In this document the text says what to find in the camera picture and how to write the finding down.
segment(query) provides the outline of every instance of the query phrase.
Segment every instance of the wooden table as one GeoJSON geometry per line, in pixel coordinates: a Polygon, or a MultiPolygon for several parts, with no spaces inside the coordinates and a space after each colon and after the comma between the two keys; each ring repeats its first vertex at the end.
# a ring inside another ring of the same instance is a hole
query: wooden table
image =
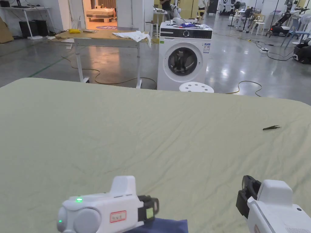
{"type": "Polygon", "coordinates": [[[137,85],[136,88],[142,86],[142,80],[140,78],[140,46],[139,42],[132,39],[118,37],[112,33],[133,32],[126,30],[99,30],[95,33],[82,32],[82,33],[69,33],[69,31],[60,33],[55,37],[57,39],[73,39],[76,49],[77,64],[79,70],[80,82],[89,82],[88,77],[83,77],[81,58],[79,46],[103,46],[103,47],[124,47],[124,48],[136,48],[137,49],[137,85]]]}

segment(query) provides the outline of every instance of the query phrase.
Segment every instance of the washing machine dial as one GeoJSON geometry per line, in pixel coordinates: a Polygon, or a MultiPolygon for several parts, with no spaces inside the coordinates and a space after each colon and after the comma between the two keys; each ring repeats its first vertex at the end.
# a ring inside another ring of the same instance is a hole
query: washing machine dial
{"type": "Polygon", "coordinates": [[[184,37],[188,37],[188,36],[189,36],[189,31],[184,30],[184,32],[183,32],[183,36],[184,36],[184,37]]]}

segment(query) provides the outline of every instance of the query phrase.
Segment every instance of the washing machine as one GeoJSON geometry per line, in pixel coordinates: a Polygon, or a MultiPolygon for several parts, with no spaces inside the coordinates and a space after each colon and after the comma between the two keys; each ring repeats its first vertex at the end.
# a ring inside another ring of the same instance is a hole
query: washing machine
{"type": "Polygon", "coordinates": [[[161,23],[158,90],[179,91],[182,83],[204,83],[213,30],[161,23]]]}

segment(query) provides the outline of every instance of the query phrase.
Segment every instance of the white stool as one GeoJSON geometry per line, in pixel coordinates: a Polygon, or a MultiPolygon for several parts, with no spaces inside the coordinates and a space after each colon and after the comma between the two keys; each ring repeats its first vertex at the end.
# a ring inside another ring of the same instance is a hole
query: white stool
{"type": "Polygon", "coordinates": [[[208,92],[214,93],[214,89],[204,83],[186,82],[179,86],[180,91],[184,92],[208,92]]]}
{"type": "Polygon", "coordinates": [[[259,31],[260,25],[262,25],[262,32],[261,32],[261,35],[263,35],[263,30],[264,30],[264,28],[265,28],[265,27],[264,27],[265,23],[263,23],[263,22],[256,22],[256,23],[254,24],[253,28],[252,28],[252,32],[251,32],[251,34],[253,33],[254,28],[256,27],[256,24],[258,25],[258,27],[257,27],[257,31],[256,31],[256,35],[258,34],[258,31],[259,31]]]}

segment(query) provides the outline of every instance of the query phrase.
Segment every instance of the blue cloth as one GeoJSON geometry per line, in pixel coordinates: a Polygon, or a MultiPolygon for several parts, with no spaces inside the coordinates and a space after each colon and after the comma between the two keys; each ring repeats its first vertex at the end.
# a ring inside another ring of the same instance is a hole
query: blue cloth
{"type": "Polygon", "coordinates": [[[197,28],[196,25],[191,24],[191,23],[183,23],[180,26],[185,27],[185,28],[193,28],[193,27],[197,28]]]}
{"type": "Polygon", "coordinates": [[[127,233],[188,233],[188,222],[187,220],[175,221],[156,218],[152,222],[127,231],[127,233]]]}

